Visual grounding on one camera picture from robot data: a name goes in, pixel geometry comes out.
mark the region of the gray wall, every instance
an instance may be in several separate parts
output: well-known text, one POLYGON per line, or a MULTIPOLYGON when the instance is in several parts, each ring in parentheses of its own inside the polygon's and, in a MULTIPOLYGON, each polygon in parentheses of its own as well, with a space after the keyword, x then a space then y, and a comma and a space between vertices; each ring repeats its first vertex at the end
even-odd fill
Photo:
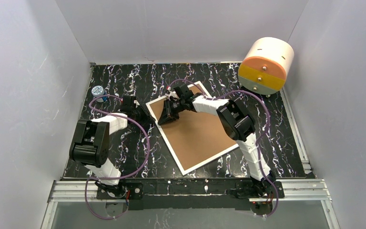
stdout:
POLYGON ((285 85, 342 228, 366 228, 366 1, 310 0, 285 85))
POLYGON ((0 0, 0 229, 40 228, 88 77, 54 0, 0 0))
POLYGON ((307 0, 56 0, 95 63, 242 61, 253 42, 287 41, 307 0))

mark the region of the small cylinder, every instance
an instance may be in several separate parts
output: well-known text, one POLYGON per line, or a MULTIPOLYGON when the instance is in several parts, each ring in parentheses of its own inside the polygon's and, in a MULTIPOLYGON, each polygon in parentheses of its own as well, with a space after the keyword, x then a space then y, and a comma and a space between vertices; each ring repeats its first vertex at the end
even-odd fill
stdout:
MULTIPOLYGON (((93 97, 95 97, 95 98, 96 97, 99 97, 101 95, 107 94, 106 91, 104 90, 104 88, 102 86, 100 86, 100 85, 94 86, 92 88, 92 91, 91 92, 92 92, 93 97)), ((103 103, 106 100, 107 100, 107 97, 102 97, 102 98, 97 99, 96 101, 99 102, 99 103, 103 103)))

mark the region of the cork board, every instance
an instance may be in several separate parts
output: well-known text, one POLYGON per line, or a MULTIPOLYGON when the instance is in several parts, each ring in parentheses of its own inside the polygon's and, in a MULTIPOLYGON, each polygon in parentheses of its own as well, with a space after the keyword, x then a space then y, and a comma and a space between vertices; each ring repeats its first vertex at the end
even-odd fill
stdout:
MULTIPOLYGON (((195 84, 210 96, 202 83, 195 84)), ((193 93, 200 92, 192 84, 189 88, 193 93)), ((162 96, 146 104, 156 123, 161 116, 165 99, 166 97, 162 96)), ((177 121, 157 127, 183 175, 238 147, 236 142, 226 135, 217 116, 183 111, 179 113, 179 117, 177 121)))

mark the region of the black marble surface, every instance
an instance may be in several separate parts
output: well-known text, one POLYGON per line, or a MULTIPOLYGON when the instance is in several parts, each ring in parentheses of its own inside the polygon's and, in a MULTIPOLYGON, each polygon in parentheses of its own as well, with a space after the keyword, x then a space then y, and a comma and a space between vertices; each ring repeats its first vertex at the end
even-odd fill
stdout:
MULTIPOLYGON (((93 99, 91 89, 96 85, 102 85, 108 94, 120 97, 134 94, 140 104, 162 96, 165 87, 178 78, 201 81, 212 96, 219 96, 239 88, 238 68, 238 63, 97 65, 93 69, 81 118, 102 116, 88 107, 93 99)), ((277 177, 305 177, 280 93, 273 94, 270 98, 261 98, 271 114, 268 136, 261 143, 264 158, 277 177)), ((258 135, 266 123, 266 115, 255 99, 245 96, 244 100, 257 120, 258 135)), ((96 108, 107 112, 115 112, 118 106, 119 102, 113 99, 96 104, 96 108)), ((246 160, 238 148, 182 176, 159 130, 153 124, 148 127, 148 135, 151 155, 136 177, 249 177, 246 160)), ((136 126, 130 125, 111 135, 110 141, 109 159, 122 174, 135 171, 144 161, 146 143, 144 135, 136 126)), ((63 178, 86 178, 90 174, 80 163, 69 160, 63 178)))

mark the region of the cylindrical object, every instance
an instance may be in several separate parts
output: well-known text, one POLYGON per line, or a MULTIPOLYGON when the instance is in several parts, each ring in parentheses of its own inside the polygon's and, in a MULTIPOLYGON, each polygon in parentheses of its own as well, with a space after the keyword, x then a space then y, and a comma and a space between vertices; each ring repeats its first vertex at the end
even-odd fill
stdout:
MULTIPOLYGON (((92 92, 93 97, 95 97, 95 98, 96 97, 99 97, 101 95, 107 94, 106 91, 104 90, 104 88, 102 86, 100 86, 100 85, 94 86, 92 88, 92 91, 91 92, 92 92)), ((99 102, 99 103, 103 103, 106 100, 107 100, 107 97, 102 97, 102 98, 97 99, 96 101, 99 102)))
POLYGON ((284 86, 293 58, 294 50, 285 41, 260 38, 239 66, 239 81, 253 92, 274 94, 284 86))

